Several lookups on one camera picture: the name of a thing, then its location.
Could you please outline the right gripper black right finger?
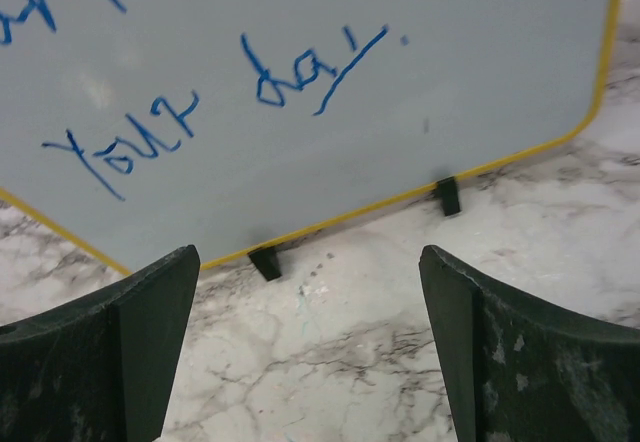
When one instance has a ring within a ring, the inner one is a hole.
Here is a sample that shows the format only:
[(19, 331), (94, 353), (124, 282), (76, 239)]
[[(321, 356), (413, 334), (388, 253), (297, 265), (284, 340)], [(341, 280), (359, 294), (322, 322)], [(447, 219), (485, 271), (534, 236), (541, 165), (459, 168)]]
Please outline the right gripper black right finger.
[(638, 330), (547, 302), (435, 245), (419, 270), (458, 440), (638, 440)]

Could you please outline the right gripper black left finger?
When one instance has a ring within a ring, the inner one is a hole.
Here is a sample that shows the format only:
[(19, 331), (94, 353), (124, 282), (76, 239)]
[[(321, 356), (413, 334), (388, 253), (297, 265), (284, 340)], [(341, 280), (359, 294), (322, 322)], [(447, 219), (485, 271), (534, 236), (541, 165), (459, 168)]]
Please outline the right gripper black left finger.
[(4, 441), (155, 441), (200, 259), (192, 245), (1, 328)]

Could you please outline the yellow framed whiteboard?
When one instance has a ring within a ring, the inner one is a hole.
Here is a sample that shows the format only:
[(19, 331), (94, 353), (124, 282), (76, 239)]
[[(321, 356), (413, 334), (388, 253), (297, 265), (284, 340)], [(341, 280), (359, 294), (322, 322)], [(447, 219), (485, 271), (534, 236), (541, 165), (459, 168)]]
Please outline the yellow framed whiteboard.
[(128, 273), (204, 267), (528, 157), (620, 0), (1, 0), (1, 196)]

